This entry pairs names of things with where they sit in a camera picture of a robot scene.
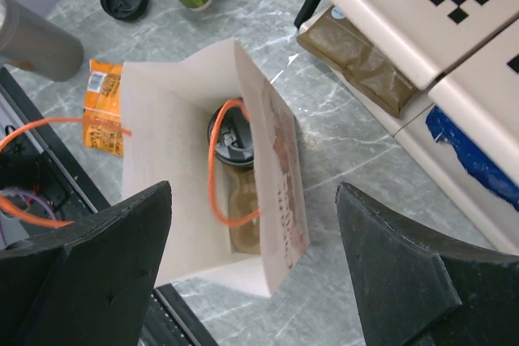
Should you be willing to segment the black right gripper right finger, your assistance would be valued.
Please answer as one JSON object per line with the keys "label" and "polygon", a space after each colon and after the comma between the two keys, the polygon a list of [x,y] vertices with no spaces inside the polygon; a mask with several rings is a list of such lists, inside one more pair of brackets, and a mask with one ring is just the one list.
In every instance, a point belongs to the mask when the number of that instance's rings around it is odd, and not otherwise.
{"label": "black right gripper right finger", "polygon": [[516,255],[439,233],[346,182],[335,202],[367,344],[517,344]]}

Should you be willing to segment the white Cream Bear paper bag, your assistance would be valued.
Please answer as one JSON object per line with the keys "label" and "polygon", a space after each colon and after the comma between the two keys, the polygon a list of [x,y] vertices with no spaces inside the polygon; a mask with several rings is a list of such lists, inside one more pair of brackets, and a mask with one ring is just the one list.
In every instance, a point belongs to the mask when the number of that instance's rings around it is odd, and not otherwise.
{"label": "white Cream Bear paper bag", "polygon": [[[234,179],[208,165],[208,123],[242,98],[251,125],[257,211],[230,220]],[[156,283],[198,276],[259,297],[280,287],[308,244],[295,118],[244,48],[214,43],[180,62],[126,62],[120,82],[122,196],[167,181],[172,218]],[[237,252],[229,229],[259,220],[260,255]]]}

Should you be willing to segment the brown cardboard cup carrier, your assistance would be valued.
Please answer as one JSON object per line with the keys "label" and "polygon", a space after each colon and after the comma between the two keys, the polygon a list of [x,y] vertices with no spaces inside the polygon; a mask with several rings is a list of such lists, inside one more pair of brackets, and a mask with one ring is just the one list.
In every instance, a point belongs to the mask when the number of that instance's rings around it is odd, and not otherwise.
{"label": "brown cardboard cup carrier", "polygon": [[[258,198],[253,169],[228,166],[226,172],[234,179],[234,190],[228,201],[230,220],[240,220],[257,211]],[[260,222],[253,219],[239,227],[230,228],[230,241],[237,252],[260,255]]]}

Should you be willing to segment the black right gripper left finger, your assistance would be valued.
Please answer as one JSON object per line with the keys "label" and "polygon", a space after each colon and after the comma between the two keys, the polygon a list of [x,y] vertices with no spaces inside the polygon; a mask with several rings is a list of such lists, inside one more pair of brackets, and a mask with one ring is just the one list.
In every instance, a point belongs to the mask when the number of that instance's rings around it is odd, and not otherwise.
{"label": "black right gripper left finger", "polygon": [[3,345],[136,345],[171,224],[158,182],[1,252]]}

